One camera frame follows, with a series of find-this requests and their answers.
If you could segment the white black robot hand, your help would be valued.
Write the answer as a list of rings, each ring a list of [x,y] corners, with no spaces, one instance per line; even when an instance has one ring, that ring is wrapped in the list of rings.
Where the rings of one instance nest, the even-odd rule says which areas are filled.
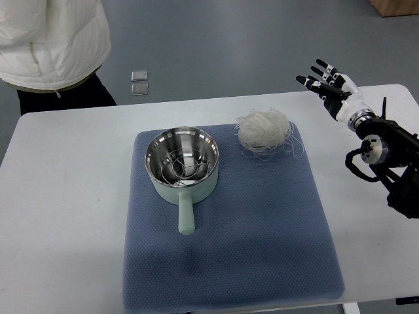
[[[373,114],[365,104],[361,90],[348,75],[321,59],[316,63],[317,66],[310,68],[316,77],[297,75],[296,80],[318,95],[334,120],[351,124],[355,117]]]

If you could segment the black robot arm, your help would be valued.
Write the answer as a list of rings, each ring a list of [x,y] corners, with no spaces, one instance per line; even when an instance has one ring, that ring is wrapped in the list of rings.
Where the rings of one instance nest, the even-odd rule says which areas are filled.
[[[388,190],[388,206],[407,218],[418,218],[418,135],[370,109],[353,114],[349,128],[362,140],[346,155],[345,166],[364,181],[380,182]]]

